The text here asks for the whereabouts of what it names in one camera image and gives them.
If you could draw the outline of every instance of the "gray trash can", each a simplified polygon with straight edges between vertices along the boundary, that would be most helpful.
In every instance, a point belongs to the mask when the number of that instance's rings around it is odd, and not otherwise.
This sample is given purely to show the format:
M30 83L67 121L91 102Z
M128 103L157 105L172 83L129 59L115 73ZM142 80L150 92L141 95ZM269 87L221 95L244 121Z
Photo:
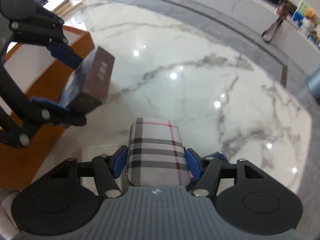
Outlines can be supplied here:
M320 104L320 69L309 78L308 87L318 104Z

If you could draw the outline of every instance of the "metal screw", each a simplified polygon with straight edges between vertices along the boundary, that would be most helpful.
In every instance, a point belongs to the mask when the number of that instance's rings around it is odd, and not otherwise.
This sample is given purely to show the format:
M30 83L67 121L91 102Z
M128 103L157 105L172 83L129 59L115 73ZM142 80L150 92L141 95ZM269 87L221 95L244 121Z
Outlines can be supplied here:
M49 120L50 119L50 113L47 109L42 109L41 110L41 115L43 117L43 119L45 120Z
M196 189L193 192L193 195L195 195L196 197L207 197L209 195L209 191L207 191L206 189Z
M121 191L117 189L109 189L106 191L106 196L108 198L117 198L121 196Z
M18 24L17 22L13 22L13 23L11 24L11 27L12 27L12 29L16 30L16 29L18 29L19 24Z
M161 190L158 189L158 188L155 188L155 189L151 190L151 192L152 192L153 194L155 194L155 195L158 195L158 194L161 193Z
M30 144L30 140L29 140L28 136L26 134L24 134L24 133L20 134L19 141L21 142L21 144L24 147L27 147Z

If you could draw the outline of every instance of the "gray tile floor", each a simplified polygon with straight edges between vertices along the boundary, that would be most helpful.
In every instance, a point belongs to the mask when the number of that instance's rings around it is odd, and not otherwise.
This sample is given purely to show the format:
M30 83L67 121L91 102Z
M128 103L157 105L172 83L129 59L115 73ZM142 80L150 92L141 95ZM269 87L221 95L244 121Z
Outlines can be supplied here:
M305 73L276 47L265 44L259 33L233 18L191 0L114 0L149 9L180 20L218 38L226 45L246 55L262 67L273 79L281 81L283 66L288 66L286 89L292 93L313 118L312 137L307 168L301 182L299 197L304 205L297 230L315 237L320 231L320 107L306 86Z

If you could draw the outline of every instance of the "red stripe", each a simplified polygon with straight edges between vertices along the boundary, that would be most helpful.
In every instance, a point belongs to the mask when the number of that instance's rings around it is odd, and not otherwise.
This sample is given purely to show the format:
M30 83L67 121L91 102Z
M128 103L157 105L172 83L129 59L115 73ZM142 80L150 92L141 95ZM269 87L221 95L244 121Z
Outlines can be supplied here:
M179 159L178 159L178 153L177 153L177 148L176 148L176 142L174 140L174 136L173 136L173 130L172 130L172 125L171 122L168 121L169 123L169 128L170 128L170 134L171 134L171 140L172 140L172 145L173 145L173 154L174 154L174 158L176 161L176 166L177 166L177 174L178 174L178 183L179 185L182 185L182 177L181 177L181 169L180 169L180 163L179 163Z
M155 124L155 125L164 125L164 126L169 126L169 127L174 127L174 128L177 128L177 126L174 126L174 125L171 125L171 124L165 124L165 123L157 123L157 122L136 122L134 123L133 125L136 125L136 124Z

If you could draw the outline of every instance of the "checkered pattern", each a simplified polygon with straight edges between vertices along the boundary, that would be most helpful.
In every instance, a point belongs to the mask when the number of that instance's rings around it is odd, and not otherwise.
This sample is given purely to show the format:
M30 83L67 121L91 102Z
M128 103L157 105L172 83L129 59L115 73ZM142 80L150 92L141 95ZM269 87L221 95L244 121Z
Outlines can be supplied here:
M189 169L180 133L173 122L138 118L133 123L128 179L134 186L189 184Z

